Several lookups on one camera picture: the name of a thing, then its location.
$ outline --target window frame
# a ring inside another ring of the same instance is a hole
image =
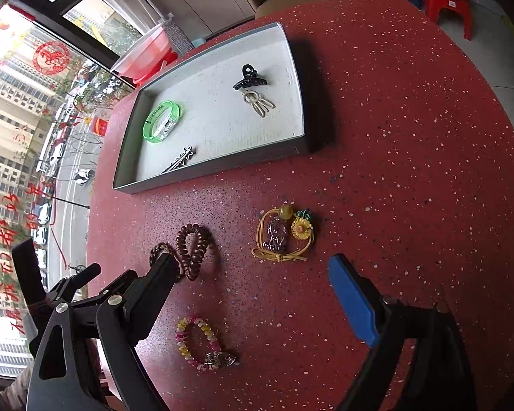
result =
[[[67,46],[78,53],[96,62],[105,70],[111,72],[112,66],[118,61],[119,56],[93,38],[87,32],[63,17],[70,9],[74,8],[82,0],[9,0],[10,6],[19,8],[34,18],[33,23],[58,37]],[[115,72],[111,72],[122,82],[134,87],[130,80],[123,78]]]

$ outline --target purple pendant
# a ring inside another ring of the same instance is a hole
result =
[[[274,253],[285,253],[288,240],[288,227],[286,222],[279,216],[275,216],[270,220],[266,231],[269,235],[269,240],[263,243],[263,247]]]

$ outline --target brown coil hair tie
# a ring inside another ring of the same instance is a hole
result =
[[[192,251],[189,252],[186,240],[188,235],[192,233],[196,235],[196,241],[194,242]],[[200,266],[204,260],[204,255],[206,254],[209,244],[210,237],[207,229],[200,227],[198,224],[187,224],[179,230],[177,234],[177,252],[179,256],[175,254],[173,247],[168,242],[159,242],[151,250],[149,263],[152,267],[162,253],[173,255],[180,266],[177,281],[181,280],[183,275],[190,281],[194,281],[198,278]]]
[[[189,253],[186,245],[187,236],[195,233],[194,248]],[[194,281],[200,273],[201,262],[204,259],[209,244],[209,237],[205,228],[198,224],[187,224],[177,234],[177,251],[181,257],[181,267],[185,276]]]

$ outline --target amber bead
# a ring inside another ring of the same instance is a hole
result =
[[[284,204],[278,209],[278,216],[284,220],[291,219],[293,216],[293,207],[289,204]]]

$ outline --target metal screw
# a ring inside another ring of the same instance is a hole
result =
[[[59,303],[59,304],[55,307],[55,310],[57,311],[57,313],[63,313],[63,312],[65,312],[68,308],[69,308],[69,305],[68,305],[68,304],[66,304],[66,303]]]
[[[398,303],[398,298],[396,298],[395,296],[384,296],[382,297],[382,300],[385,302],[385,304],[389,305]]]
[[[112,295],[112,296],[108,297],[107,302],[111,306],[116,306],[117,304],[120,304],[122,302],[122,296],[121,295]]]

